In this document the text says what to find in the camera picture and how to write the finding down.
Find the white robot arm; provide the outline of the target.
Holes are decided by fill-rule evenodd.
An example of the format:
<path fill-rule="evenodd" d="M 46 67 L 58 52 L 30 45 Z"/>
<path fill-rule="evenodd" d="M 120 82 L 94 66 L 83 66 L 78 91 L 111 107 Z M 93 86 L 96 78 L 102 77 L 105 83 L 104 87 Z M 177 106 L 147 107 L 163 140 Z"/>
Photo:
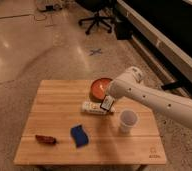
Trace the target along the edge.
<path fill-rule="evenodd" d="M 131 66 L 110 82 L 106 93 L 114 99 L 133 99 L 192 129 L 192 99 L 147 87 L 143 79 L 143 72 Z"/>

